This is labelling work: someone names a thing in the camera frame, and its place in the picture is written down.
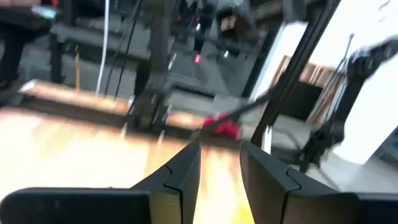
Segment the white cable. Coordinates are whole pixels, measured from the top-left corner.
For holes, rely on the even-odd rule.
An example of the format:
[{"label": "white cable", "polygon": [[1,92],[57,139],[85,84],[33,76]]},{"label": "white cable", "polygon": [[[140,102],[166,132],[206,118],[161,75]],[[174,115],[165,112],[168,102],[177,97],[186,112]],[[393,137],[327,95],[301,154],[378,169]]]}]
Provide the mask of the white cable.
[{"label": "white cable", "polygon": [[101,66],[99,68],[99,75],[97,80],[97,88],[95,90],[95,95],[98,96],[100,93],[101,80],[104,73],[105,60],[106,60],[106,50],[108,47],[108,33],[109,33],[109,0],[105,0],[105,20],[104,20],[104,45],[102,48],[102,59]]}]

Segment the yellow pole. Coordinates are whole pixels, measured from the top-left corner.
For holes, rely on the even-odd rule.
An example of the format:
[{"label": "yellow pole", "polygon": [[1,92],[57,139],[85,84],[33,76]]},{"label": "yellow pole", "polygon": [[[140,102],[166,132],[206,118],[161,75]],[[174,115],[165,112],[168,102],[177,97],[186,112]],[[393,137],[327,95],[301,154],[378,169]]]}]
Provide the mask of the yellow pole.
[{"label": "yellow pole", "polygon": [[75,49],[75,67],[76,67],[76,90],[80,90],[80,56],[79,56],[79,47],[76,46]]}]

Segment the table leg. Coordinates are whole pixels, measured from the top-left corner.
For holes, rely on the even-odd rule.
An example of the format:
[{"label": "table leg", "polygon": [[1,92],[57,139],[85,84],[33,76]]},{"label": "table leg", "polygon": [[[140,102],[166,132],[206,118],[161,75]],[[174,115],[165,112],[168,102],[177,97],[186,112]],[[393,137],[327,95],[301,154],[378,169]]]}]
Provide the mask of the table leg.
[{"label": "table leg", "polygon": [[63,43],[58,41],[57,34],[50,35],[50,51],[51,51],[51,82],[62,83],[62,54]]}]

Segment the red light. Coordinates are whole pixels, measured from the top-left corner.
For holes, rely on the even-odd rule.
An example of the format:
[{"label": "red light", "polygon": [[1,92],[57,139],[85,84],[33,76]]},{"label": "red light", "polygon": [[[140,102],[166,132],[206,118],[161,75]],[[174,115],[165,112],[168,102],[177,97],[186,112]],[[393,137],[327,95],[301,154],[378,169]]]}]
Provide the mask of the red light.
[{"label": "red light", "polygon": [[201,55],[196,55],[195,56],[195,63],[200,63],[201,60]]}]

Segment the white wall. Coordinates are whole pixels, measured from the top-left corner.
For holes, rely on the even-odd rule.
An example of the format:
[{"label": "white wall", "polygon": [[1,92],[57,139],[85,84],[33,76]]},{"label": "white wall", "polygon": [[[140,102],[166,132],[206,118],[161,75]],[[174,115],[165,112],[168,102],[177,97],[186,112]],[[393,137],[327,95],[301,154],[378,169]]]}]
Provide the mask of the white wall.
[{"label": "white wall", "polygon": [[[392,29],[398,29],[398,16],[395,16],[397,10],[390,10],[390,18],[379,23],[377,10],[381,2],[383,0],[342,0],[310,62],[337,67],[352,33],[356,35],[349,54],[360,46],[375,43],[391,33],[398,33],[398,30],[392,32]],[[394,9],[398,9],[397,1],[393,5]],[[269,88],[282,57],[293,55],[304,30],[304,24],[290,24],[281,31],[261,71],[252,99]],[[364,164],[398,125],[398,106],[394,104],[395,97],[398,96],[398,88],[394,87],[398,83],[396,64],[398,58],[383,65],[363,86],[346,121],[346,138],[333,149],[341,158],[355,164]]]}]

